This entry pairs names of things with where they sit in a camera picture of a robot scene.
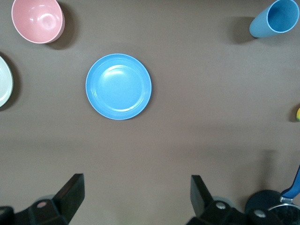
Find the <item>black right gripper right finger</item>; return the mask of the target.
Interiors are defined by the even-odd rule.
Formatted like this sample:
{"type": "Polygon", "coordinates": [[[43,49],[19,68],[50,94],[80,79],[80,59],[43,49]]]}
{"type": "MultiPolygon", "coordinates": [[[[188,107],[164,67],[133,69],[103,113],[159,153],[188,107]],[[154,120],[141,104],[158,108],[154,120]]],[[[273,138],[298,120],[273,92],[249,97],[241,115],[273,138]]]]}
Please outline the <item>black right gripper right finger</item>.
{"type": "Polygon", "coordinates": [[[242,213],[224,201],[214,200],[199,175],[191,176],[190,200],[195,216],[187,225],[281,225],[270,211],[254,209],[242,213]]]}

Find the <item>pink bowl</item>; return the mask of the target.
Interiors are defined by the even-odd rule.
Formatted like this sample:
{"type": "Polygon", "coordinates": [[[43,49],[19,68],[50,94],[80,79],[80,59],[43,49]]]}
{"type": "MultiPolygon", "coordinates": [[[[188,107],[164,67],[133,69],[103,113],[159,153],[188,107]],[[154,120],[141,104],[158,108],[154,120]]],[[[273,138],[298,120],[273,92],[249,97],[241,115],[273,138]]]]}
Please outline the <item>pink bowl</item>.
{"type": "Polygon", "coordinates": [[[35,44],[56,41],[65,28],[65,17],[57,0],[14,0],[11,18],[17,32],[35,44]]]}

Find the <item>blue plate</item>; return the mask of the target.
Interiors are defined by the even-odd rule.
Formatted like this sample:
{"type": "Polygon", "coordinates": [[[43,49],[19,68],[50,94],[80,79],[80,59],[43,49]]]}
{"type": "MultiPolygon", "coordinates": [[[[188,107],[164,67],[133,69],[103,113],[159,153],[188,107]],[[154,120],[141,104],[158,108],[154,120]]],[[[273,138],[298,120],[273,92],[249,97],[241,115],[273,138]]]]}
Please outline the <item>blue plate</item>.
{"type": "Polygon", "coordinates": [[[136,58],[113,53],[98,59],[85,82],[89,103],[102,116],[128,120],[148,105],[152,82],[146,67],[136,58]]]}

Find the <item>beige plate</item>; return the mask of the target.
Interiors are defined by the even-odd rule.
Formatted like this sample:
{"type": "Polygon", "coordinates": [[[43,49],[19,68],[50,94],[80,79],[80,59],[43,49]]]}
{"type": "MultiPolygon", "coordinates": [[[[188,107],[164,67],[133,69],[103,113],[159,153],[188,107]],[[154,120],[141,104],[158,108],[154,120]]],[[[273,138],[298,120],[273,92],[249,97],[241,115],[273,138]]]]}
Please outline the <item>beige plate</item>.
{"type": "Polygon", "coordinates": [[[0,107],[10,98],[13,92],[14,80],[10,67],[0,56],[0,107]]]}

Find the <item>glass pot lid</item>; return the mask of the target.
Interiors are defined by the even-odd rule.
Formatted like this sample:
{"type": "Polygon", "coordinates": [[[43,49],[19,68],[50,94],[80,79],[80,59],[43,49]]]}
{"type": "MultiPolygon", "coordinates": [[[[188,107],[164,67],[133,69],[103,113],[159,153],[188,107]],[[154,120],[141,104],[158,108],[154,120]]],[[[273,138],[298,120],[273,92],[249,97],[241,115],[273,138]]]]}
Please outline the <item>glass pot lid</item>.
{"type": "Polygon", "coordinates": [[[300,225],[300,206],[283,203],[268,210],[274,213],[283,225],[300,225]]]}

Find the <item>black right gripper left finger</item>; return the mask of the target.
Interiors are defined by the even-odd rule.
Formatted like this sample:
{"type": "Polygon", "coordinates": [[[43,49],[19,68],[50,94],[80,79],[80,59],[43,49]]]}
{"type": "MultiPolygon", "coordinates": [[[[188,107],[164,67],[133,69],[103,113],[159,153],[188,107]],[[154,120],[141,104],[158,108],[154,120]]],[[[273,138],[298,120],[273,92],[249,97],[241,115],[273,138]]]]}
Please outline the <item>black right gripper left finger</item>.
{"type": "Polygon", "coordinates": [[[84,198],[84,175],[77,173],[52,198],[42,198],[23,211],[0,206],[0,225],[69,225],[84,198]]]}

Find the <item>blue cup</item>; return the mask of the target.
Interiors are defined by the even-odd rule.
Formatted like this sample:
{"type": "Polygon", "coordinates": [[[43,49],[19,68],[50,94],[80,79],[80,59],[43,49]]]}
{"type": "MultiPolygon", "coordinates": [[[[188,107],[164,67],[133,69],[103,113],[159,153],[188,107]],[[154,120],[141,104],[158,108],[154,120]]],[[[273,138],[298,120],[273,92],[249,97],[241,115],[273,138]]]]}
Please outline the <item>blue cup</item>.
{"type": "Polygon", "coordinates": [[[276,0],[250,24],[255,38],[267,38],[292,30],[300,18],[300,8],[294,0],[276,0]]]}

